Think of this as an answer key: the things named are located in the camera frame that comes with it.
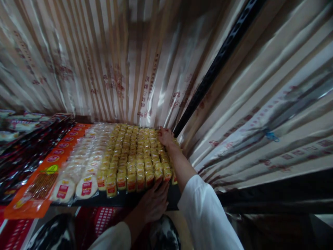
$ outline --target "orange package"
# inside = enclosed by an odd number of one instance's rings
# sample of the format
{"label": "orange package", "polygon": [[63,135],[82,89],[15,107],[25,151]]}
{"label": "orange package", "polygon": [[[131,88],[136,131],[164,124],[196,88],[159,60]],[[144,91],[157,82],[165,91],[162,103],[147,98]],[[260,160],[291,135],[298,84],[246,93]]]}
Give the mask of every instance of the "orange package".
{"label": "orange package", "polygon": [[[78,127],[77,124],[72,128],[64,137],[67,138],[69,133],[77,132],[73,129]],[[79,131],[73,135],[73,146],[71,147],[58,147],[59,144],[64,143],[62,139],[56,148],[45,158],[42,164],[32,174],[27,183],[20,188],[11,203],[6,207],[4,217],[6,219],[34,219],[42,218],[49,209],[50,195],[57,180],[58,170],[62,164],[67,161],[68,156],[76,144],[77,139],[84,135],[84,130],[89,128],[89,124],[84,124],[83,131]]]}

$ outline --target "white snack package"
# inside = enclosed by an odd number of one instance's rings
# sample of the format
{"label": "white snack package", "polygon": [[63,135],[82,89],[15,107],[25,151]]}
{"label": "white snack package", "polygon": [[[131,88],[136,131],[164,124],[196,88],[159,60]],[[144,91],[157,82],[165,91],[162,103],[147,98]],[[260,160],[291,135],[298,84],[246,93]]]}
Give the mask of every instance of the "white snack package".
{"label": "white snack package", "polygon": [[51,200],[69,203],[74,195],[75,187],[75,183],[70,178],[60,178],[54,187]]}
{"label": "white snack package", "polygon": [[82,178],[76,186],[76,197],[78,199],[89,199],[98,191],[97,179],[94,175]]}

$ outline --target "black shoe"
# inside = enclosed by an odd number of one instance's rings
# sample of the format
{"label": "black shoe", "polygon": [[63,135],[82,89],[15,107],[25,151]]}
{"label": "black shoe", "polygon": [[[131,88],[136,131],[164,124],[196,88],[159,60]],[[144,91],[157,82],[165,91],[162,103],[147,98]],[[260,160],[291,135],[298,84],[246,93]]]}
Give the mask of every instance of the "black shoe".
{"label": "black shoe", "polygon": [[152,250],[181,250],[177,229],[169,216],[162,215],[152,223],[149,243]]}

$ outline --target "blue clip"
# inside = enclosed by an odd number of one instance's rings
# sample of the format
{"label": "blue clip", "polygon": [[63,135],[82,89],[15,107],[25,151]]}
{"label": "blue clip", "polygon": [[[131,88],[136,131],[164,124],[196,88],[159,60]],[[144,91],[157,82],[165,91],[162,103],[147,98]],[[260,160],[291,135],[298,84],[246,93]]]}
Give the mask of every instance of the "blue clip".
{"label": "blue clip", "polygon": [[267,139],[271,140],[271,141],[275,141],[275,142],[279,142],[280,139],[278,137],[276,137],[274,135],[273,132],[271,132],[269,129],[265,129],[264,130],[265,136],[267,137]]}

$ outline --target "black metal rail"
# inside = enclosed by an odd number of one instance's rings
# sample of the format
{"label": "black metal rail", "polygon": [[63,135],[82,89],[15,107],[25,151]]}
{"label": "black metal rail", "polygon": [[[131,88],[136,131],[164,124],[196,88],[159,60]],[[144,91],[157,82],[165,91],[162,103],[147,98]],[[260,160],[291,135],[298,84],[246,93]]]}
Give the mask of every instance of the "black metal rail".
{"label": "black metal rail", "polygon": [[176,128],[173,131],[175,137],[180,134],[180,132],[200,104],[203,97],[216,79],[217,75],[232,55],[233,51],[237,47],[240,40],[243,38],[244,34],[250,27],[253,20],[256,18],[257,14],[261,10],[265,2],[266,0],[248,1],[247,5],[239,15],[234,27],[232,28],[225,42],[223,43],[221,49],[216,55],[204,79],[200,83],[197,91],[194,93],[179,123],[176,125]]}

